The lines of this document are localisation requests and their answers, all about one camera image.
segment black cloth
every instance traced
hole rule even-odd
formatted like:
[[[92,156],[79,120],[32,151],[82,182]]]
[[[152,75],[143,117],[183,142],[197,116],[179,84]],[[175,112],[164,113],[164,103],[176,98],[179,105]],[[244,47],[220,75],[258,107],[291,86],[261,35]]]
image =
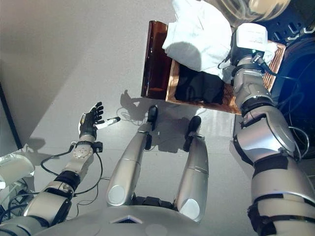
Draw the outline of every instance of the black cloth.
[[[219,76],[197,72],[180,65],[175,92],[177,100],[222,104],[224,82]]]

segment wooden box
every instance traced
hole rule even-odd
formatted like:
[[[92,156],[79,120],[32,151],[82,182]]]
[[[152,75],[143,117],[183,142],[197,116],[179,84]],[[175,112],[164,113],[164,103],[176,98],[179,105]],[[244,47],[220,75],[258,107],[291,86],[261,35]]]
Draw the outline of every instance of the wooden box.
[[[278,49],[275,53],[275,57],[272,60],[271,64],[269,65],[270,69],[277,73],[279,71],[284,52],[285,52],[285,45],[277,43]],[[178,84],[179,79],[179,68],[180,64],[175,60],[172,60],[171,69],[170,69],[170,76],[168,80],[168,86],[166,91],[166,98],[167,102],[176,103],[176,104],[188,104],[194,105],[201,108],[207,108],[212,110],[218,110],[223,112],[229,112],[234,114],[241,114],[239,108],[235,104],[235,96],[233,95],[233,87],[230,84],[224,84],[224,91],[223,91],[223,100],[222,104],[217,103],[203,103],[203,102],[184,102],[176,100],[175,92],[176,87]],[[263,77],[264,85],[271,91],[271,88],[274,84],[276,77],[272,76],[268,73],[265,73]]]

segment white floor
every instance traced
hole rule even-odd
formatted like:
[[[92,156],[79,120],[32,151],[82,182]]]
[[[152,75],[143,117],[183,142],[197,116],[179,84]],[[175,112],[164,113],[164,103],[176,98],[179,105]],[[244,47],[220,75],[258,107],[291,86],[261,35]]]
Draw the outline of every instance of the white floor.
[[[39,167],[40,160],[64,152],[78,139],[80,115],[93,104],[103,102],[104,118],[122,118],[97,134],[105,147],[101,157],[107,177],[147,109],[157,104],[155,148],[144,153],[136,194],[173,201],[188,156],[182,151],[185,128],[198,114],[210,170],[202,224],[215,235],[255,235],[247,218],[252,170],[229,153],[233,115],[139,98],[149,20],[174,21],[171,1],[1,2],[1,81],[36,165],[34,188],[40,190],[54,178]],[[61,157],[47,166],[60,171],[68,159]],[[95,183],[99,169],[95,158],[78,191]],[[79,206],[80,214],[106,207],[106,186],[103,180],[98,199]],[[75,216],[76,202],[94,196],[91,191],[74,199],[69,216]]]

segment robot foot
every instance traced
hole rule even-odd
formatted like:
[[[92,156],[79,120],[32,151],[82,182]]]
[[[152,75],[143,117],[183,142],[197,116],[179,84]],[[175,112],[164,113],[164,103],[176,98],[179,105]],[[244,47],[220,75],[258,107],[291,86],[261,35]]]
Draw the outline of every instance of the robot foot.
[[[149,108],[148,111],[148,120],[147,122],[151,124],[152,126],[152,131],[155,130],[156,128],[156,121],[158,118],[158,108],[156,105],[153,105]],[[150,150],[151,149],[151,144],[152,144],[152,136],[150,134],[147,135],[147,141],[146,141],[146,146],[145,150]]]
[[[188,130],[185,134],[186,141],[183,146],[184,151],[189,152],[189,148],[193,140],[193,136],[189,136],[189,134],[191,132],[197,132],[198,128],[200,127],[200,124],[201,124],[201,118],[199,116],[194,116],[193,118],[191,118],[188,125]]]
[[[156,105],[153,105],[149,108],[148,112],[148,120],[147,122],[151,123],[152,125],[152,131],[156,128],[156,121],[158,118],[158,107]]]

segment white cloth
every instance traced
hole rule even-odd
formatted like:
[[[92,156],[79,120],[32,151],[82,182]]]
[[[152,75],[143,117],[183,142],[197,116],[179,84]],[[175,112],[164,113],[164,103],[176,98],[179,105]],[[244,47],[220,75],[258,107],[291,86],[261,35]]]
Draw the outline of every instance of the white cloth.
[[[169,23],[165,53],[195,71],[222,78],[218,65],[229,51],[232,30],[227,19],[205,1],[173,0],[177,21]]]
[[[277,51],[278,47],[277,44],[274,42],[268,42],[265,54],[263,56],[264,61],[266,62],[267,65],[271,63],[273,58],[275,57],[275,53]]]

